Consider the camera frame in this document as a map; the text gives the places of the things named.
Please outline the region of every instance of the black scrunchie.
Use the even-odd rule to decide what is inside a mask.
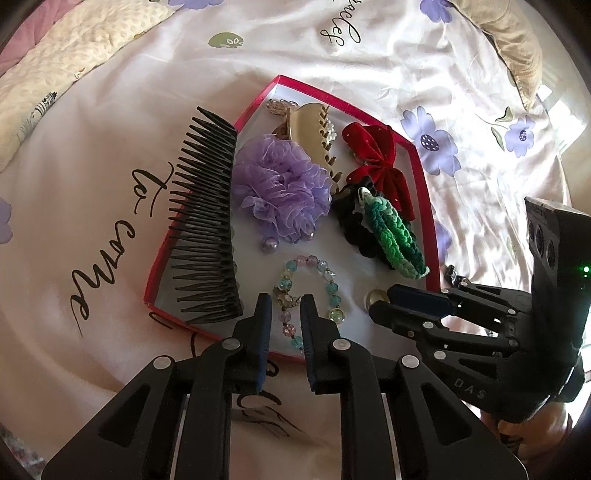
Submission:
[[[374,197],[383,196],[381,192],[376,191],[371,177],[363,177],[359,183],[347,184],[339,193],[333,195],[330,211],[338,218],[348,243],[359,247],[359,253],[364,257],[378,257],[390,270],[394,270],[376,237],[362,225],[363,214],[355,212],[357,193],[361,187],[367,188]]]

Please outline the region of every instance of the beaded bracelet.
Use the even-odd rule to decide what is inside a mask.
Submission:
[[[359,189],[359,203],[392,266],[411,280],[427,275],[429,268],[425,265],[423,254],[392,204],[385,198],[374,197],[364,187]]]
[[[329,303],[331,307],[328,312],[328,318],[337,325],[340,325],[345,319],[345,313],[340,308],[341,298],[336,294],[339,291],[339,286],[335,283],[335,273],[329,268],[326,261],[318,260],[314,255],[310,255],[309,257],[298,255],[295,260],[289,260],[289,262],[285,264],[285,270],[281,274],[279,283],[273,289],[273,293],[277,297],[277,303],[281,307],[279,319],[283,324],[283,335],[291,338],[290,343],[293,348],[302,351],[304,349],[304,341],[301,336],[296,335],[296,327],[290,323],[291,313],[288,312],[288,309],[292,309],[300,304],[301,297],[295,298],[289,293],[293,285],[291,278],[299,265],[316,267],[327,281],[325,289],[329,294]]]

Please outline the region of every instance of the red bow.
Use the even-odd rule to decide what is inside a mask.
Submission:
[[[357,122],[343,128],[343,140],[357,155],[363,166],[347,177],[347,183],[359,183],[369,176],[377,191],[382,192],[400,216],[410,222],[415,219],[413,203],[404,174],[394,168],[396,133],[391,127],[364,126]]]

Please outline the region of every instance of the bed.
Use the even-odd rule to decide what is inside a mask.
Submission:
[[[20,2],[3,31],[37,3]],[[181,3],[159,4],[168,10],[153,28],[78,72],[0,173],[0,419],[45,458],[155,356],[208,345],[143,302],[170,221],[167,193],[146,181],[138,195],[132,175],[167,178],[197,105],[234,122],[282,74],[416,145],[443,131],[445,148],[423,162],[439,261],[474,282],[528,290],[523,198],[570,204],[543,103],[525,108],[494,42],[451,3]],[[122,220],[133,235],[118,230]],[[73,296],[84,299],[82,325]],[[279,368],[265,386],[274,400],[245,408],[272,407],[282,419],[267,429],[237,423],[233,478],[339,477],[337,402],[309,392],[301,365]]]

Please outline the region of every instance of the beige hair clip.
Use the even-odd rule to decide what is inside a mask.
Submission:
[[[335,126],[329,119],[329,107],[322,103],[307,103],[298,107],[295,102],[269,100],[267,108],[274,115],[281,115],[284,122],[273,132],[277,138],[292,140],[300,145],[312,162],[325,168],[333,180],[330,191],[338,191],[337,182],[343,176],[335,173],[336,157],[329,155],[332,142],[336,140]]]

